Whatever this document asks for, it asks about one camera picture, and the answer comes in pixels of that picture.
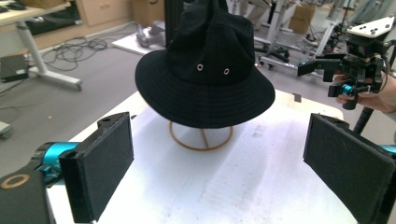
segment floor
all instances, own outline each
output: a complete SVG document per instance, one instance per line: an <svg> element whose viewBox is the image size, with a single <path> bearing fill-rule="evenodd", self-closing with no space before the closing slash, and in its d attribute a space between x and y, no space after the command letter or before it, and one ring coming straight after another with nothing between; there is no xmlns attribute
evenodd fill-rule
<svg viewBox="0 0 396 224"><path fill-rule="evenodd" d="M325 11L317 10L313 23L325 27L325 15ZM0 139L0 176L24 166L42 144L68 141L136 92L134 70L141 56L111 46L112 41L134 32L135 25L126 24L107 33L71 40L57 51L43 51L49 70L82 79L82 91L40 77L0 84L0 120L13 127L8 138ZM265 35L264 27L256 33ZM280 40L290 44L301 38L279 34ZM297 64L305 57L299 52L290 53L291 63ZM312 76L297 77L295 71L285 67L270 71L265 64L259 69L276 89L337 107L352 127L358 120L362 107L344 110L327 97L329 83ZM377 144L394 144L394 131L393 120L375 111L362 135Z"/></svg>

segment cabinet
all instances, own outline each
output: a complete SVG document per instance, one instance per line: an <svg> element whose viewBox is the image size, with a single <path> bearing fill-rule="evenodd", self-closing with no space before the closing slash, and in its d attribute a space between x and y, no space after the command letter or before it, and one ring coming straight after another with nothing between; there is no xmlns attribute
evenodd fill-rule
<svg viewBox="0 0 396 224"><path fill-rule="evenodd" d="M81 0L81 4L89 26L133 14L132 0Z"/></svg>

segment desk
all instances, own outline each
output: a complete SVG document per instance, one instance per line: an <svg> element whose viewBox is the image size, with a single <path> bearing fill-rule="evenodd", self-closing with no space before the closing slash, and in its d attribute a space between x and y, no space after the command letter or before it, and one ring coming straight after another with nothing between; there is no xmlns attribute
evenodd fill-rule
<svg viewBox="0 0 396 224"><path fill-rule="evenodd" d="M75 85L78 90L81 90L82 81L80 79L57 74L47 69L47 66L44 64L38 48L35 45L32 34L25 23L25 21L32 17L39 17L51 12L60 11L68 5L69 4L64 4L47 9L28 7L26 10L22 11L10 10L9 12L0 13L0 26L16 24L16 29L0 34L0 57L4 57L18 50L28 48L32 54L33 60L35 61L35 67L32 67L29 70L30 72L33 72L34 74L41 77L50 77L64 81L66 83Z"/></svg>
<svg viewBox="0 0 396 224"><path fill-rule="evenodd" d="M293 95L276 91L270 109L234 126L230 142L208 152L176 144L169 121L138 92L105 116L123 111L137 114L131 122L134 162L99 224L357 223L303 162L309 112L341 119L338 109L305 99L297 103ZM84 140L95 125L71 141ZM49 199L57 223L73 223L65 187L49 189Z"/></svg>

